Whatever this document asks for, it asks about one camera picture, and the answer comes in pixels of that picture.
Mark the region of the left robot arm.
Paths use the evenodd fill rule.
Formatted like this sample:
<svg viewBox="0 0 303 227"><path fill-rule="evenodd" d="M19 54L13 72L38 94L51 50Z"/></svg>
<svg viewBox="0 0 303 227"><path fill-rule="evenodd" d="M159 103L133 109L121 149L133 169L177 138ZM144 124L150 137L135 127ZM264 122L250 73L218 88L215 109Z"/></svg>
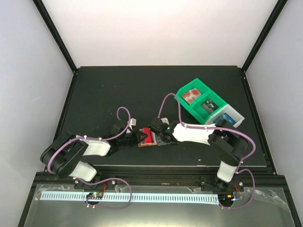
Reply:
<svg viewBox="0 0 303 227"><path fill-rule="evenodd" d="M110 132L101 138L88 138L65 132L43 151L40 161L47 171L60 179L79 178L91 189L101 185L96 168L81 159L85 156L110 156L122 148L138 145L148 138L144 130L135 128L136 120L117 121Z"/></svg>

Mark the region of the brown leather card holder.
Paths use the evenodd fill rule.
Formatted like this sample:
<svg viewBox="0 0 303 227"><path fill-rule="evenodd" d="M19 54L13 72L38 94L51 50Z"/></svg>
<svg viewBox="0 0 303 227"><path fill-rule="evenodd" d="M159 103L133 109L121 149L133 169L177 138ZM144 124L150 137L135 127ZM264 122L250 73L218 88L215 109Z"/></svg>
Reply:
<svg viewBox="0 0 303 227"><path fill-rule="evenodd" d="M156 134L152 132L149 128L142 128L140 132L143 132L147 135L142 142L138 144L138 147L148 147L148 146L159 146L160 141L157 139Z"/></svg>

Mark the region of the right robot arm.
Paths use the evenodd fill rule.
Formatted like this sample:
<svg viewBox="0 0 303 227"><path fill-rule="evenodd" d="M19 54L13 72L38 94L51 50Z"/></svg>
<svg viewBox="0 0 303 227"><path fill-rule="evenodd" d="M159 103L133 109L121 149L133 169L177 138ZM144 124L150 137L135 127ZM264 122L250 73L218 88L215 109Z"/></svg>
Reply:
<svg viewBox="0 0 303 227"><path fill-rule="evenodd" d="M232 186L232 179L249 143L226 120L219 120L218 123L210 125L195 125L177 121L167 124L155 118L149 124L149 129L168 144L195 142L209 145L217 151L221 159L220 166L216 177L206 185L222 192Z"/></svg>

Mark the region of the red credit card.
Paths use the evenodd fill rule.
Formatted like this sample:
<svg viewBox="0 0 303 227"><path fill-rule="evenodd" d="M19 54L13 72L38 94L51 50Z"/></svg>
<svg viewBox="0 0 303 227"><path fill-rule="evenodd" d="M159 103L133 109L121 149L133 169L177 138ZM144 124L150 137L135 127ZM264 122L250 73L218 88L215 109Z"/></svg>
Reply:
<svg viewBox="0 0 303 227"><path fill-rule="evenodd" d="M146 144L152 144L155 142L154 136L152 131L149 128L144 128L144 132L148 135L148 137L145 139L144 143Z"/></svg>
<svg viewBox="0 0 303 227"><path fill-rule="evenodd" d="M144 129L140 129L139 130L140 133L140 140L139 143L143 143L145 141L145 139L147 138L147 134L144 132Z"/></svg>

